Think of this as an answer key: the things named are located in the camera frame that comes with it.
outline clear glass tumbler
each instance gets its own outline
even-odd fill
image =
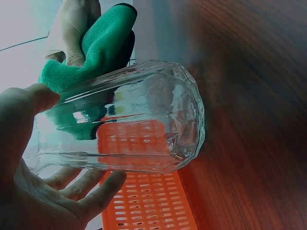
[[[34,173],[52,164],[167,173],[197,157],[204,115],[183,66],[146,61],[63,92],[36,116],[24,160]]]

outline green microfiber cloth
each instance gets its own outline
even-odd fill
[[[126,67],[134,46],[132,27],[136,17],[136,10],[129,4],[113,6],[92,25],[82,39],[80,47],[85,56],[82,68],[66,66],[65,61],[59,63],[48,60],[38,82],[62,93],[84,81]],[[57,129],[73,134],[77,140],[95,139],[95,131],[106,114],[104,105],[112,102],[112,94],[113,91],[105,92],[105,98],[100,96],[92,105],[89,103],[93,102],[86,102],[85,109],[73,103],[57,106],[48,116],[53,118]]]

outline orange plastic basket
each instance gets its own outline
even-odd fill
[[[177,172],[128,173],[102,223],[103,230],[197,230]]]
[[[120,153],[125,150],[148,151],[158,146],[160,151],[168,151],[167,146],[161,145],[165,143],[161,140],[164,136],[161,125],[156,120],[104,124],[97,132],[98,150]],[[138,141],[131,143],[131,138]],[[125,184],[102,213],[102,220],[103,230],[197,230],[177,172],[127,173]]]

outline bare hand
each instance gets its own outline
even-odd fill
[[[63,168],[46,180],[29,171],[22,154],[32,133],[34,116],[58,100],[59,95],[42,84],[0,94],[0,229],[84,229],[126,179],[124,172],[113,172],[86,196],[104,172],[88,171],[66,188],[80,169]]]

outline wooden table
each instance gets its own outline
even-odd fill
[[[206,107],[180,170],[200,230],[307,229],[307,2],[134,0],[136,58],[182,63]]]

